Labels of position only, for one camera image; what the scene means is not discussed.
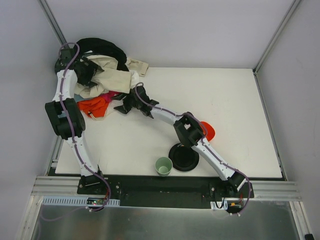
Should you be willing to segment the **beige canvas cloth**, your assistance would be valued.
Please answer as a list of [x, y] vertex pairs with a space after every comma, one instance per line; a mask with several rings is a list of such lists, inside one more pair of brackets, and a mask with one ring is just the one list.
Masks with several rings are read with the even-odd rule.
[[97, 73], [92, 78], [92, 81], [97, 83], [94, 87], [83, 86], [79, 83], [76, 84], [74, 93], [84, 99], [95, 98], [109, 91], [128, 94], [131, 90], [130, 71], [137, 71], [139, 78], [141, 78], [146, 75], [149, 68], [148, 63], [129, 57], [125, 63], [128, 71], [116, 70], [118, 61], [110, 56], [90, 55], [88, 59], [102, 67], [103, 72]]

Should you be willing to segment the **orange cloth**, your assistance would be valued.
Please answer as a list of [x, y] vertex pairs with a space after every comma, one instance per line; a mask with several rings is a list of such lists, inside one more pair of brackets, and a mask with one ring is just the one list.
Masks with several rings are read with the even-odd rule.
[[77, 106], [88, 118], [101, 121], [106, 117], [109, 102], [98, 96], [89, 100], [79, 101]]

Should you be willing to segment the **black cloth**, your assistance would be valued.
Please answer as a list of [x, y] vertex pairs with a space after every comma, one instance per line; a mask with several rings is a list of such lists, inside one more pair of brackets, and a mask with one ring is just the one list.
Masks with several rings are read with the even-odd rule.
[[[116, 59], [116, 70], [125, 72], [129, 71], [128, 67], [126, 66], [127, 56], [125, 52], [117, 47], [114, 43], [101, 38], [88, 37], [78, 40], [76, 44], [79, 46], [79, 53], [75, 63], [83, 56], [89, 58], [87, 52], [92, 51], [92, 55], [102, 55]], [[75, 70], [75, 63], [70, 67], [71, 70]]]

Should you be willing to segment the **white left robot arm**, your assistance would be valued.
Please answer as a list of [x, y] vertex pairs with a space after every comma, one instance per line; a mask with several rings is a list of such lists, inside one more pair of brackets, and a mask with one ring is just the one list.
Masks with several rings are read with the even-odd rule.
[[54, 133], [72, 148], [80, 168], [80, 183], [87, 187], [103, 183], [98, 163], [90, 156], [85, 139], [84, 114], [101, 120], [111, 98], [128, 93], [132, 74], [126, 54], [118, 48], [61, 48], [54, 70], [56, 92], [45, 111]]

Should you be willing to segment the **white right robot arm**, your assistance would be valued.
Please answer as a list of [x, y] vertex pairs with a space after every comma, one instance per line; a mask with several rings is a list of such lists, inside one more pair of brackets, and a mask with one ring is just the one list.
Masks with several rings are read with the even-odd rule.
[[129, 93], [119, 93], [111, 99], [122, 101], [122, 105], [114, 108], [122, 114], [127, 114], [135, 108], [146, 117], [158, 119], [173, 126], [180, 143], [202, 156], [218, 173], [219, 178], [235, 193], [239, 192], [245, 184], [247, 180], [245, 174], [228, 164], [214, 150], [206, 138], [208, 130], [192, 113], [176, 113], [164, 108], [158, 101], [149, 98], [141, 82]]

